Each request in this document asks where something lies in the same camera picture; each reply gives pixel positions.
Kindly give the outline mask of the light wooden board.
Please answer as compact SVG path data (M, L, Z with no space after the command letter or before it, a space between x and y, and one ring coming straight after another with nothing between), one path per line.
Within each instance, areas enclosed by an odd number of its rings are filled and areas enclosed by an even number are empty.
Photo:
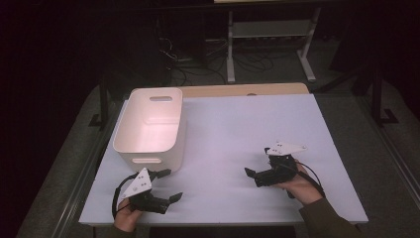
M307 86L300 82L181 86L180 90L182 91L184 97L221 97L309 93Z

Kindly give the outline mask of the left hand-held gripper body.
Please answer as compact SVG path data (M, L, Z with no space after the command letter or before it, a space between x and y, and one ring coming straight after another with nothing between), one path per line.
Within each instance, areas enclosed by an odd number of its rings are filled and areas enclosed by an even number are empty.
M116 188L116 199L128 198L131 210L140 210L165 214L170 201L152 195L152 182L157 172L143 168L139 172L125 178Z

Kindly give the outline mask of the white metal stand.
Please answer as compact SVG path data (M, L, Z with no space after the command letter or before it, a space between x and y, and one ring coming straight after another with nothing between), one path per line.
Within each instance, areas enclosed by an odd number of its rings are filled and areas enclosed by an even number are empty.
M233 59L233 42L235 39L264 38L264 37L303 37L304 45L296 51L300 64L309 82L315 82L316 76L308 61L307 55L318 24L320 8L313 11L312 17L305 20L280 20L235 22L234 14L228 16L228 52L227 52L227 82L234 83L235 69Z

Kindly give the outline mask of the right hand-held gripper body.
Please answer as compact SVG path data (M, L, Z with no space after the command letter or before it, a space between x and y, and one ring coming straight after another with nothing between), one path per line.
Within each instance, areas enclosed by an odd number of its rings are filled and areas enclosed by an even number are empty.
M268 151L270 169L257 173L255 178L257 187L271 186L292 180L298 172L292 155L305 150L306 147L302 145L276 142Z

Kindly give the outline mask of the person's left hand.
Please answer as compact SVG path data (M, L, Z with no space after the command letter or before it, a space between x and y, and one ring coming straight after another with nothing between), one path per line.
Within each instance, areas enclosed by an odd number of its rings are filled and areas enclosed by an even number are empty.
M131 210L130 201L123 199L118 205L114 226L124 232L134 232L141 215L142 211Z

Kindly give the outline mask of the white plastic bin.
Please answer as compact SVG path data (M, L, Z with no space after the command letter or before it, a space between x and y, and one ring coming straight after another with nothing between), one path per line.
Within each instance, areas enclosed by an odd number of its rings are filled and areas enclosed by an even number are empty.
M176 87L134 89L119 119L113 148L135 172L180 169L186 135L183 93Z

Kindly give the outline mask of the person's right hand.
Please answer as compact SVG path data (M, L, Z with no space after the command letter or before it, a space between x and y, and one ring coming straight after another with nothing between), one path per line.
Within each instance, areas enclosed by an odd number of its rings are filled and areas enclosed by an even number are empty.
M300 174L297 174L292 180L277 183L275 186L290 192L303 206L323 197L319 190Z

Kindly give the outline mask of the black metal stand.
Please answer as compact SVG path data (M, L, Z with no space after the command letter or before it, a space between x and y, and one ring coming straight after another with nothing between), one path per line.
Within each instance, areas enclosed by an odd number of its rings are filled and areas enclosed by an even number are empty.
M390 109L383 109L381 107L382 76L378 68L374 72L371 91L371 116L374 122L379 127L382 127L384 124L398 123L398 119Z
M89 127L98 127L102 131L108 121L108 91L107 91L107 79L105 75L102 75L99 81L99 101L100 101L100 112L94 114L88 124Z

